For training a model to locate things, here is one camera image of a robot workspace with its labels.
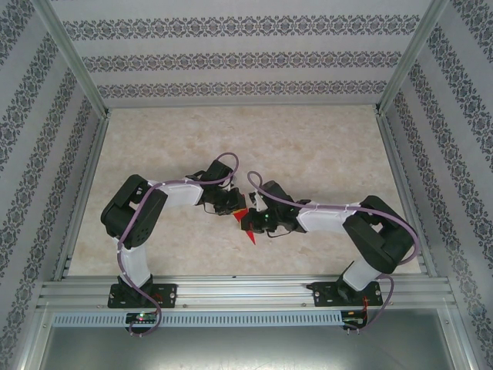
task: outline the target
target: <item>enclosure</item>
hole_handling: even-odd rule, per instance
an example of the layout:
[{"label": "enclosure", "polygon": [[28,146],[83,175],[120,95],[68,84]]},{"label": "enclosure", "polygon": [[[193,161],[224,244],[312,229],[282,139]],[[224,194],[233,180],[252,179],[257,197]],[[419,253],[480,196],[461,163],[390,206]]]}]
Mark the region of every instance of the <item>enclosure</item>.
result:
[{"label": "enclosure", "polygon": [[[4,0],[0,368],[493,368],[491,7]],[[348,235],[253,243],[177,207],[146,242],[173,308],[129,336],[103,208],[134,173],[177,180],[223,152],[247,206],[255,170],[295,200],[377,195],[416,230],[374,326],[341,330],[362,307],[307,290],[360,258]]]}]

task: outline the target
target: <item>aluminum frame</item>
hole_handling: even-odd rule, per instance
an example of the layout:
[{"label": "aluminum frame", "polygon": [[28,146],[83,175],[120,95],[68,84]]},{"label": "aluminum frame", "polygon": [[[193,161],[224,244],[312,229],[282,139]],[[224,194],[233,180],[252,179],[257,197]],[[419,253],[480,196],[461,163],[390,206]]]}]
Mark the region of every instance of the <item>aluminum frame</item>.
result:
[{"label": "aluminum frame", "polygon": [[69,257],[72,256],[75,249],[75,243],[77,241],[77,237],[79,236],[80,227],[82,226],[82,218],[84,216],[84,212],[86,211],[87,201],[89,199],[89,191],[91,190],[92,181],[94,180],[94,175],[96,174],[99,157],[101,156],[102,145],[104,144],[106,137],[106,130],[108,129],[109,120],[111,119],[111,112],[112,110],[109,109],[108,112],[100,118],[98,133],[96,134],[96,142],[94,143],[92,152],[89,154],[89,166],[86,174],[84,175],[80,195],[75,203],[75,214],[70,223],[68,237],[66,239],[67,241],[62,249],[62,253],[60,254],[59,264],[56,266],[53,280],[62,280],[65,268],[69,263]]},{"label": "aluminum frame", "polygon": [[426,39],[433,30],[434,25],[436,25],[447,4],[448,0],[431,0],[428,9],[426,9],[426,12],[423,14],[423,18],[419,22],[416,32],[413,34],[413,37],[407,45],[401,60],[399,60],[391,79],[385,87],[384,93],[382,94],[378,104],[380,113],[387,112],[389,107],[392,105],[394,97],[401,88],[404,79],[411,70],[414,61],[418,57],[419,52],[426,43]]},{"label": "aluminum frame", "polygon": [[[154,277],[157,283],[178,284],[176,308],[167,312],[255,312],[255,311],[338,311],[340,307],[317,308],[306,284],[336,281],[337,276],[246,276],[246,277]],[[456,307],[446,277],[425,274],[396,275],[389,310],[430,308],[437,310],[441,327],[456,369],[476,369],[478,365]],[[135,309],[107,307],[109,287],[115,277],[68,277],[42,285],[32,326],[28,333],[19,369],[40,368],[48,344],[53,319],[59,312],[135,312]],[[381,281],[383,296],[390,283]],[[361,307],[343,308],[361,309]]]},{"label": "aluminum frame", "polygon": [[77,53],[72,40],[70,40],[69,34],[55,13],[52,3],[50,0],[33,0],[32,5],[35,7],[36,13],[41,17],[43,23],[45,23],[60,52],[65,57],[82,90],[84,90],[84,93],[91,102],[92,108],[97,112],[98,117],[101,118],[106,113],[107,107],[102,100],[101,94],[99,94],[96,84],[92,81],[81,56]]}]

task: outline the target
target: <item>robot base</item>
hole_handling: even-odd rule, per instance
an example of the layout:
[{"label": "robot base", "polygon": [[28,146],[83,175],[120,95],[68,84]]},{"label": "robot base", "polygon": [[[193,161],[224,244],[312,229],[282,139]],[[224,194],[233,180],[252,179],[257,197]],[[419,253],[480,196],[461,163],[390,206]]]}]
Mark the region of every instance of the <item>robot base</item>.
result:
[{"label": "robot base", "polygon": [[381,306],[384,303],[380,285],[376,281],[369,283],[362,291],[354,291],[348,299],[340,296],[336,281],[318,281],[307,285],[307,289],[314,293],[315,307],[363,306],[364,298],[368,306]]},{"label": "robot base", "polygon": [[[176,284],[153,284],[151,278],[140,287],[154,298],[161,308],[175,308]],[[108,308],[154,308],[154,304],[141,296],[118,276],[118,284],[109,290]]]}]

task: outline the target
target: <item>red triangle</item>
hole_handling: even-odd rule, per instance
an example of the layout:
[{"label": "red triangle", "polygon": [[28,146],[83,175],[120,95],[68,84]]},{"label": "red triangle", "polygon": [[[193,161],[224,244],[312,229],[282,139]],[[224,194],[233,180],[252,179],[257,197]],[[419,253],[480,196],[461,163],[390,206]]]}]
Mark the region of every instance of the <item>red triangle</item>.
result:
[{"label": "red triangle", "polygon": [[[243,208],[242,210],[237,210],[236,212],[233,213],[233,216],[234,218],[236,218],[236,220],[238,222],[241,222],[241,219],[246,215],[248,214],[248,208]],[[248,230],[248,231],[245,231],[246,232],[246,235],[248,235],[248,237],[252,240],[252,243],[257,245],[257,243],[255,243],[255,235],[253,235],[253,231],[251,230]]]}]

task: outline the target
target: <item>damask wallpaper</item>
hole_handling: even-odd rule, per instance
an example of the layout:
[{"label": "damask wallpaper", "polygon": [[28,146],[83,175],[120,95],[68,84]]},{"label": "damask wallpaper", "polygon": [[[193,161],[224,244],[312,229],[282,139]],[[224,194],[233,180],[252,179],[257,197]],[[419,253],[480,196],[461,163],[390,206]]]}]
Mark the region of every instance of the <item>damask wallpaper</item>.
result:
[{"label": "damask wallpaper", "polygon": [[387,112],[440,275],[493,368],[492,3],[450,1]]},{"label": "damask wallpaper", "polygon": [[99,119],[31,2],[0,2],[0,369],[52,278]]},{"label": "damask wallpaper", "polygon": [[430,0],[53,1],[105,103],[377,103]]}]

